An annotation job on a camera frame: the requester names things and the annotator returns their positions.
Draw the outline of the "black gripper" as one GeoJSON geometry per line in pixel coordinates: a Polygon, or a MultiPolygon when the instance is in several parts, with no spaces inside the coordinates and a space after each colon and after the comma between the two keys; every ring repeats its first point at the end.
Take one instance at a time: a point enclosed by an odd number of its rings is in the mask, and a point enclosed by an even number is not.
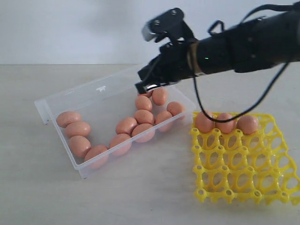
{"type": "Polygon", "coordinates": [[[140,82],[135,84],[138,94],[195,77],[188,62],[190,44],[188,41],[176,41],[161,46],[159,58],[152,59],[137,72],[140,78],[140,82]]]}

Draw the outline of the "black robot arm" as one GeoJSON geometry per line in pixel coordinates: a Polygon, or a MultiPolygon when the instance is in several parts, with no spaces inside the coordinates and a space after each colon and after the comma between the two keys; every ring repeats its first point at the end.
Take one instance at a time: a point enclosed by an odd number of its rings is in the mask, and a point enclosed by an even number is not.
{"type": "Polygon", "coordinates": [[[253,10],[272,10],[271,17],[249,20],[228,29],[220,20],[199,40],[184,21],[180,8],[172,8],[149,20],[142,29],[146,41],[169,42],[159,55],[138,71],[135,87],[145,94],[181,80],[233,70],[247,73],[272,68],[300,59],[300,5],[266,4],[253,10]]]}

